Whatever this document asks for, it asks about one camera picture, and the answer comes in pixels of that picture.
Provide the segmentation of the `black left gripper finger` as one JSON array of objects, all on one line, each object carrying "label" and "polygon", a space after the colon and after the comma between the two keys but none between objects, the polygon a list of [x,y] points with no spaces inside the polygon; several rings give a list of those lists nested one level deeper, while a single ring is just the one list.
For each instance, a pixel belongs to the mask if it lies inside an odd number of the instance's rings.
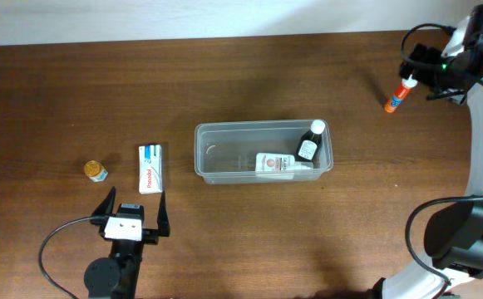
[{"label": "black left gripper finger", "polygon": [[170,221],[167,213],[165,191],[163,191],[160,196],[160,204],[159,204],[156,222],[157,222],[158,235],[160,237],[169,237]]},{"label": "black left gripper finger", "polygon": [[92,217],[105,217],[111,216],[116,201],[116,187],[113,186],[105,199],[99,204],[99,206],[91,214]]}]

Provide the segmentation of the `orange tube white cap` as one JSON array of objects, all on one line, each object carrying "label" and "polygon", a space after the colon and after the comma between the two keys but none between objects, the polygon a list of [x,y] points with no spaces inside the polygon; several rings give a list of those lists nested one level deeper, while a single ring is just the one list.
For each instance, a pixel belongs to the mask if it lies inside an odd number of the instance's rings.
[{"label": "orange tube white cap", "polygon": [[384,105],[384,110],[387,113],[393,113],[397,107],[403,102],[403,100],[407,97],[411,89],[416,87],[418,81],[415,80],[412,76],[407,79],[402,79],[401,84],[392,94],[392,97],[387,100],[387,103]]}]

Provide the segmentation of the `white lotion bottle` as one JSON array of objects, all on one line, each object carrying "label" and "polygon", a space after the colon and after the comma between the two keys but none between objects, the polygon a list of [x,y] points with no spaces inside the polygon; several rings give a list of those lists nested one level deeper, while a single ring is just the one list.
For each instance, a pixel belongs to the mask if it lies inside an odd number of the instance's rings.
[{"label": "white lotion bottle", "polygon": [[259,177],[291,180],[304,170],[313,170],[313,164],[298,162],[291,154],[258,153],[255,157],[254,171]]}]

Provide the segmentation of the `dark syrup bottle white cap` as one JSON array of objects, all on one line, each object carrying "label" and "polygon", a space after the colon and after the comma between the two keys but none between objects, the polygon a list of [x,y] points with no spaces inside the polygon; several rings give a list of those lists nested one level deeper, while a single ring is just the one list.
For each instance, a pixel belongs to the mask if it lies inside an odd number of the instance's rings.
[{"label": "dark syrup bottle white cap", "polygon": [[312,162],[322,143],[323,132],[326,125],[322,120],[314,120],[309,130],[303,134],[295,151],[295,160]]}]

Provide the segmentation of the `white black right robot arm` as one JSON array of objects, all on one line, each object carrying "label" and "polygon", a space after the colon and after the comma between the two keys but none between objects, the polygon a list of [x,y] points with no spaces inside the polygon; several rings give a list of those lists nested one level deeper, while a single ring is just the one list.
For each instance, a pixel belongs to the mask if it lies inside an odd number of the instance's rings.
[{"label": "white black right robot arm", "polygon": [[415,208],[407,219],[442,205],[424,233],[425,251],[417,254],[405,240],[412,261],[402,272],[381,278],[368,298],[448,298],[462,283],[483,279],[483,4],[456,27],[441,25],[450,36],[444,50],[417,44],[403,52],[399,75],[428,86],[428,100],[448,99],[467,105],[471,113],[471,170],[462,197],[434,199]]}]

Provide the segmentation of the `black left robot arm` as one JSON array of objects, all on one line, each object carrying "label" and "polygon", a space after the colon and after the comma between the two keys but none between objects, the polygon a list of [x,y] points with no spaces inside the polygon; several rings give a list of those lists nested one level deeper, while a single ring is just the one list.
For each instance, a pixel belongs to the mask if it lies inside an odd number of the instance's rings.
[{"label": "black left robot arm", "polygon": [[122,203],[116,211],[116,189],[91,214],[90,223],[100,236],[111,243],[107,257],[93,261],[85,270],[84,284],[90,298],[133,298],[142,262],[143,248],[156,245],[159,238],[170,236],[165,194],[160,196],[157,227],[144,228],[144,207]]}]

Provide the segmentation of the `clear plastic container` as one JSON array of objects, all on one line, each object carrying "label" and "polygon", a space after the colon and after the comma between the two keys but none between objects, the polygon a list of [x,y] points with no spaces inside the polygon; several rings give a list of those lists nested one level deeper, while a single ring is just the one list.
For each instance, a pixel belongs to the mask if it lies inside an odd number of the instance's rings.
[{"label": "clear plastic container", "polygon": [[294,155],[311,120],[265,120],[200,124],[195,128],[195,172],[207,184],[314,181],[333,167],[329,128],[313,161],[291,170],[262,170],[263,157]]}]

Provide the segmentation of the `small gold lid jar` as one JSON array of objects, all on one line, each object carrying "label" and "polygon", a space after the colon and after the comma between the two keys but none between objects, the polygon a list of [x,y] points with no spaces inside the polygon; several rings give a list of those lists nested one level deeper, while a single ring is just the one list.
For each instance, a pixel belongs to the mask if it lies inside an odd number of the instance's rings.
[{"label": "small gold lid jar", "polygon": [[93,182],[101,182],[108,175],[107,170],[104,166],[95,160],[90,160],[85,163],[83,167],[85,175]]}]

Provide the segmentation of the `white Panadol medicine box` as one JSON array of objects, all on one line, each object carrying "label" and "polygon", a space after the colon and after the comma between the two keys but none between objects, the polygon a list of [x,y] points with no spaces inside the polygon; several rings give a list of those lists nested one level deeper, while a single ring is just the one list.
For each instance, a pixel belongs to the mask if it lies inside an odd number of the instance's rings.
[{"label": "white Panadol medicine box", "polygon": [[161,193],[163,191],[161,146],[142,145],[138,150],[140,194]]}]

